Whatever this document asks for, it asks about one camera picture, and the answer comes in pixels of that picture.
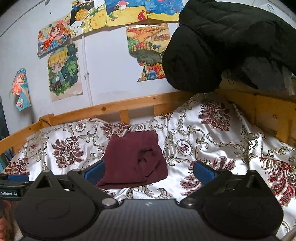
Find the wooden headboard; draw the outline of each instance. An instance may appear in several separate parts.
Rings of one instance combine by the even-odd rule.
[[[267,112],[272,116],[276,116],[278,124],[275,136],[282,142],[288,142],[291,133],[291,124],[293,121],[296,121],[296,103],[234,90],[218,89],[216,92],[228,101],[236,103],[248,121],[257,125],[259,128],[264,129],[264,125],[268,125],[267,123],[258,123],[257,118],[260,113]],[[51,126],[54,126],[96,117],[98,115],[119,112],[120,120],[129,123],[128,110],[153,106],[154,115],[166,114],[176,108],[176,102],[185,102],[192,95],[192,93],[178,91],[100,104],[61,115],[49,114],[41,117],[37,123],[0,141],[0,154],[9,148],[13,148],[14,153],[17,153],[27,142],[27,137],[36,133],[41,128],[49,126],[47,122]]]

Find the white wall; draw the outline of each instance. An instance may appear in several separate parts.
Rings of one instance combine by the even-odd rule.
[[[52,103],[49,98],[48,56],[41,58],[37,56],[39,30],[69,13],[71,1],[50,0],[46,6],[44,2],[36,5],[40,0],[19,0],[0,18],[0,96],[2,96],[7,126],[11,134],[30,125],[32,121],[36,121],[43,115],[60,114],[89,106],[80,38],[75,39],[74,42],[78,46],[80,58],[84,92],[81,96]],[[262,1],[266,0],[229,1],[259,7],[264,5]],[[282,18],[291,21],[290,24],[296,27],[295,22],[288,15],[281,14],[284,16],[281,16]],[[177,23],[169,23],[170,33],[172,34],[177,27]],[[137,83],[142,67],[138,65],[137,59],[128,53],[125,27],[98,30],[85,37],[85,44],[94,105],[175,91],[166,79]],[[12,81],[20,68],[26,68],[32,104],[32,108],[21,112],[14,105],[14,96],[9,97]]]

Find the bed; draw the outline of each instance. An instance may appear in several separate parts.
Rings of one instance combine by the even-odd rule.
[[[128,110],[148,106],[153,106],[155,117],[131,125]],[[97,118],[113,112],[119,112],[121,123],[111,124]],[[271,115],[275,121],[264,121],[262,113]],[[254,169],[284,210],[277,233],[282,238],[296,226],[294,121],[293,102],[234,90],[218,89],[216,93],[196,95],[173,92],[43,116],[37,123],[0,141],[0,154],[13,148],[15,156],[4,172],[28,174],[34,180],[45,169],[66,174],[96,163],[104,156],[112,134],[155,131],[168,165],[168,177],[137,188],[105,190],[109,195],[118,201],[126,198],[180,201],[201,187],[193,175],[196,160],[235,174],[243,175]]]

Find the colorful painting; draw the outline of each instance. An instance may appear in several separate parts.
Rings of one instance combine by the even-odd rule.
[[[162,57],[170,41],[168,24],[126,27],[128,51],[143,66],[138,82],[165,78]]]
[[[71,37],[91,32],[106,25],[107,13],[104,0],[72,2]]]
[[[15,78],[12,82],[11,94],[19,96],[16,104],[16,107],[19,111],[31,106],[25,68],[20,69],[15,75]]]
[[[107,26],[119,26],[147,19],[144,0],[106,0]]]
[[[48,58],[49,90],[52,102],[82,94],[77,47],[61,47]]]
[[[182,0],[144,0],[148,18],[178,21],[183,9]]]
[[[38,56],[41,56],[70,39],[70,14],[39,31]]]

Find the floral bedspread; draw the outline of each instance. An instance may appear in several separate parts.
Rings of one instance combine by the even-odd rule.
[[[120,190],[105,190],[123,199],[167,199],[178,201],[201,187],[193,175],[193,164],[201,160],[234,174],[257,170],[284,210],[277,236],[296,225],[296,149],[264,135],[251,125],[236,105],[216,94],[197,94],[175,111],[136,125],[109,124],[87,119],[38,131],[4,170],[28,174],[36,179],[42,170],[66,174],[85,169],[101,160],[112,134],[156,131],[168,165],[168,177],[157,183]]]

